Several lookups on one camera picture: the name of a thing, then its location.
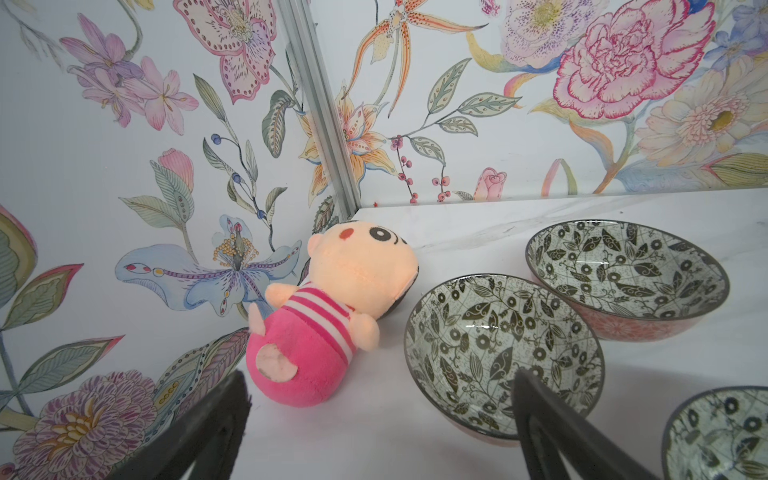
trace patterned bowl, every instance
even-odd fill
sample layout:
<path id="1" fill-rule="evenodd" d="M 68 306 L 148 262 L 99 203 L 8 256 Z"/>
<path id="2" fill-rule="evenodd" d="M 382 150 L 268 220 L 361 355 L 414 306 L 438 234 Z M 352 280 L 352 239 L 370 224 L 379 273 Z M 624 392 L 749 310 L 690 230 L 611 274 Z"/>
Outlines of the patterned bowl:
<path id="1" fill-rule="evenodd" d="M 768 387 L 688 399 L 667 422 L 661 462 L 666 480 L 768 478 Z"/>
<path id="2" fill-rule="evenodd" d="M 603 351 L 589 326 L 556 295 L 514 276 L 436 286 L 411 312 L 405 348 L 424 396 L 461 429 L 497 445 L 518 439 L 517 369 L 530 369 L 582 415 L 603 389 Z"/>
<path id="3" fill-rule="evenodd" d="M 648 342 L 689 329 L 720 306 L 723 267 L 679 237 L 635 223 L 575 220 L 538 232 L 525 259 L 602 339 Z"/>

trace pink rosebud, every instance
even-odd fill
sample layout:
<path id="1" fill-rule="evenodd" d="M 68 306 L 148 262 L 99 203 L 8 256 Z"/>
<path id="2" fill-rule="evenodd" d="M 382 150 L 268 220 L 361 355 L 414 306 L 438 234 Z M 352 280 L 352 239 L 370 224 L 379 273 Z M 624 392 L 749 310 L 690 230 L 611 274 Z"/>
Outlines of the pink rosebud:
<path id="1" fill-rule="evenodd" d="M 190 192 L 192 191 L 192 187 L 194 187 L 194 169 L 192 168 L 192 160 L 187 155 L 175 148 L 171 148 L 163 152 L 163 155 L 157 159 L 157 162 L 178 175 L 187 185 L 187 188 L 190 189 Z"/>

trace plush toy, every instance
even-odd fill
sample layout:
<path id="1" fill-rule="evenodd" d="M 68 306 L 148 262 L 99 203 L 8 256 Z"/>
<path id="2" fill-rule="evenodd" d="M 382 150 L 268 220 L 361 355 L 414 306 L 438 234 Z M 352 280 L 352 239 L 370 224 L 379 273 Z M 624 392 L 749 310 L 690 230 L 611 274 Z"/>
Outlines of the plush toy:
<path id="1" fill-rule="evenodd" d="M 405 296 L 419 273 L 411 247 L 373 223 L 341 223 L 307 245 L 309 282 L 272 283 L 264 320 L 249 308 L 246 361 L 251 378 L 275 402 L 314 406 L 338 388 L 355 351 L 379 345 L 376 320 Z"/>

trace orange lily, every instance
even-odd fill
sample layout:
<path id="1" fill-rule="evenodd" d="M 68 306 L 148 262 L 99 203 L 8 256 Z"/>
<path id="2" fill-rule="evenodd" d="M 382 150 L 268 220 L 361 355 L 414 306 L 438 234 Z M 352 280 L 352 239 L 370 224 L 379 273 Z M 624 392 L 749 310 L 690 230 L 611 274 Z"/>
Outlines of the orange lily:
<path id="1" fill-rule="evenodd" d="M 389 114 L 395 109 L 403 87 L 406 85 L 406 79 L 408 78 L 408 70 L 411 66 L 411 34 L 408 24 L 416 27 L 429 28 L 432 30 L 439 30 L 444 33 L 459 33 L 462 31 L 472 31 L 478 28 L 483 28 L 485 25 L 479 25 L 477 27 L 466 27 L 459 25 L 443 18 L 435 17 L 433 15 L 427 15 L 426 13 L 415 12 L 415 10 L 426 3 L 427 0 L 395 0 L 395 8 L 389 13 L 389 17 L 386 20 L 382 20 L 373 30 L 360 42 L 360 46 L 357 48 L 357 56 L 355 57 L 355 67 L 352 72 L 352 80 L 349 83 L 349 90 L 352 90 L 352 86 L 357 80 L 357 75 L 360 73 L 360 66 L 362 65 L 362 56 L 366 53 L 366 50 L 371 45 L 374 46 L 373 60 L 378 61 L 386 56 L 389 50 L 389 44 L 391 44 L 396 38 L 402 45 L 402 61 L 400 63 L 400 86 L 395 96 L 395 101 L 392 106 L 389 107 Z"/>

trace white marble countertop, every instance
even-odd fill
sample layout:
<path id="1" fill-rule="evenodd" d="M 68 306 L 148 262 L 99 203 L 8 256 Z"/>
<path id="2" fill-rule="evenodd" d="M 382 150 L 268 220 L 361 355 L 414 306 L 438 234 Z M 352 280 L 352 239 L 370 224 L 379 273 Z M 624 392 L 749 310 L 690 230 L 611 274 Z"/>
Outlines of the white marble countertop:
<path id="1" fill-rule="evenodd" d="M 530 278 L 525 244 L 563 220 L 629 220 L 675 233 L 719 260 L 730 278 L 726 303 L 685 333 L 601 342 L 605 386 L 588 420 L 629 455 L 661 475 L 661 437 L 676 406 L 714 387 L 768 385 L 768 189 L 375 208 L 355 218 L 406 238 L 419 256 L 419 278 L 380 322 L 381 349 L 356 355 L 328 402 L 280 406 L 248 378 L 253 407 L 232 478 L 528 478 L 520 448 L 469 437 L 422 396 L 402 338 L 411 308 L 444 280 Z"/>

